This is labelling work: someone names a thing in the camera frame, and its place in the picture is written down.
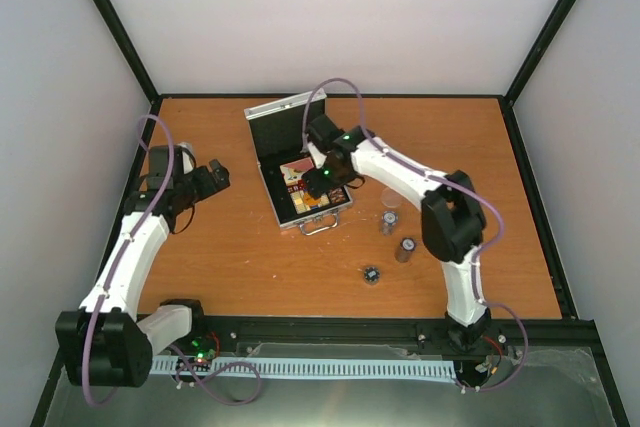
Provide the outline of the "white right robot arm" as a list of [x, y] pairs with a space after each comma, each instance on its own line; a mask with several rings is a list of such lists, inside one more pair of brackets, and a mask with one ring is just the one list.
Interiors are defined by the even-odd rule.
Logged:
[[318, 198], [355, 180], [373, 179], [420, 213], [422, 242], [440, 263], [447, 292], [445, 319], [452, 347], [467, 353], [489, 327], [491, 315], [479, 274], [487, 222], [469, 176], [421, 165], [359, 126], [345, 131], [322, 114], [302, 131], [314, 167], [303, 175]]

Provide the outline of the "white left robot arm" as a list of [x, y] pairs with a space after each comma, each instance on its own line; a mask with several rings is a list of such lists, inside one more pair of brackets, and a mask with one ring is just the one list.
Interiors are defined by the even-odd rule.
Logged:
[[117, 241], [99, 278], [75, 311], [55, 324], [69, 381], [85, 390], [140, 387], [153, 358], [174, 342], [201, 347], [208, 325], [200, 301], [169, 299], [140, 318], [138, 307], [152, 264], [174, 234], [177, 218], [227, 189], [230, 174], [218, 160], [197, 163], [187, 143], [149, 151], [148, 171], [124, 205]]

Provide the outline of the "chip row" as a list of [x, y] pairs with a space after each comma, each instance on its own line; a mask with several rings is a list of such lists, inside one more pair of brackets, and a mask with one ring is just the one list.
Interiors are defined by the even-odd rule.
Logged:
[[331, 204], [341, 204], [348, 200], [342, 188], [332, 189], [327, 196]]

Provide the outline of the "tall poker chip stack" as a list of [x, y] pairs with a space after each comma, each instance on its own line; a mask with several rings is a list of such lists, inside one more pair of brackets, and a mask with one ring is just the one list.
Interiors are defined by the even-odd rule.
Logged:
[[411, 237], [404, 237], [396, 247], [394, 258], [399, 263], [407, 263], [416, 250], [416, 242]]

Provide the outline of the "aluminium poker set case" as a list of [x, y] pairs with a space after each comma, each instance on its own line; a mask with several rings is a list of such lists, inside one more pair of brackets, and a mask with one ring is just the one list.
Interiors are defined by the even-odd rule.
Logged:
[[306, 190], [305, 184], [302, 180], [297, 185], [287, 186], [280, 171], [282, 164], [310, 157], [302, 146], [304, 110], [308, 109], [308, 119], [314, 120], [325, 112], [326, 98], [324, 90], [315, 94], [304, 92], [244, 110], [257, 166], [278, 226], [282, 230], [297, 228], [305, 236], [336, 228], [340, 222], [340, 212], [353, 204], [348, 190], [341, 187], [348, 197], [346, 202], [330, 203], [320, 209], [297, 214], [290, 194]]

